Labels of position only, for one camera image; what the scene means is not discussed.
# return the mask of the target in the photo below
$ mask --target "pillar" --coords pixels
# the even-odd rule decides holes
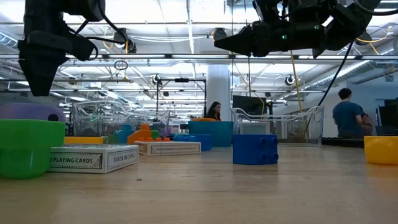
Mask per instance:
[[[208,65],[207,110],[214,101],[221,103],[221,120],[231,121],[231,75],[228,65]]]

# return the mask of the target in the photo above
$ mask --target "table surface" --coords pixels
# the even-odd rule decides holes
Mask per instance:
[[[280,147],[277,165],[231,149],[140,157],[108,174],[0,179],[1,223],[398,223],[398,166],[362,149]]]

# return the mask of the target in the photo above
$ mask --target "ceiling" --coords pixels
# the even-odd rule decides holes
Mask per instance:
[[[247,5],[246,13],[244,1],[236,1],[233,10],[233,24],[231,16],[231,0],[228,0],[227,7],[224,7],[223,0],[108,0],[106,1],[106,15],[118,27],[128,29],[128,35],[134,39],[137,45],[139,58],[129,58],[124,61],[128,63],[128,68],[117,71],[114,63],[118,59],[97,59],[92,62],[79,62],[71,59],[60,67],[55,77],[59,82],[54,82],[53,95],[60,97],[60,101],[87,100],[88,99],[113,99],[117,98],[128,103],[139,104],[140,110],[155,110],[155,85],[152,79],[155,75],[160,78],[196,78],[206,79],[209,64],[225,64],[233,70],[234,94],[248,94],[248,87],[245,81],[249,81],[248,73],[251,75],[251,88],[257,91],[280,91],[293,90],[293,86],[286,86],[286,77],[293,74],[293,66],[290,58],[282,59],[252,59],[250,67],[247,57],[241,57],[232,63],[228,59],[228,51],[217,49],[213,45],[213,40],[208,38],[215,28],[222,27],[228,35],[239,32],[240,28],[248,23],[258,20],[255,10],[251,5]],[[23,0],[2,0],[0,2],[0,34],[7,35],[14,40],[21,39],[23,36]],[[64,15],[64,20],[72,29],[77,29],[84,21],[81,16]],[[398,26],[398,15],[373,17],[367,28],[367,32],[373,40],[382,39],[374,43],[376,49],[385,49],[386,45],[396,39]],[[111,37],[114,31],[110,29],[105,21],[88,24],[80,33],[84,36]],[[94,40],[99,48],[100,54],[123,54],[124,52],[115,45],[104,44]],[[18,51],[0,44],[2,55],[16,55]],[[294,50],[294,55],[311,55],[311,50]],[[183,58],[157,58],[159,54],[193,54],[185,55]],[[226,55],[227,58],[203,58],[198,55]],[[289,55],[290,52],[273,52],[271,55]],[[326,51],[323,55],[345,54],[345,50],[337,52]],[[375,55],[375,51],[370,45],[359,46],[354,44],[350,55]],[[297,72],[300,88],[306,90],[308,83],[324,78],[324,74],[333,71],[341,63],[339,60],[297,60],[295,69]],[[346,67],[360,62],[352,59],[346,62]],[[3,79],[24,78],[17,64],[16,58],[0,58],[0,66],[4,69],[12,69],[14,73],[0,73]],[[86,82],[72,83],[65,80],[74,77],[77,80]],[[7,88],[26,89],[26,83],[12,82]],[[61,91],[72,89],[102,88],[103,94],[96,94],[89,91]],[[162,91],[169,91],[169,96],[161,96],[163,105],[160,110],[175,110],[180,115],[201,114],[203,111],[204,93],[203,83],[175,83],[170,82]],[[314,85],[311,90],[322,90],[325,86]],[[272,93],[272,99],[278,100],[283,93]],[[283,98],[295,100],[294,97]]]

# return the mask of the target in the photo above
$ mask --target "teal container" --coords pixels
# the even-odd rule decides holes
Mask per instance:
[[[234,134],[232,121],[189,121],[189,134],[210,134],[212,147],[230,147]]]
[[[0,119],[0,176],[40,177],[50,167],[51,147],[63,146],[65,123]]]

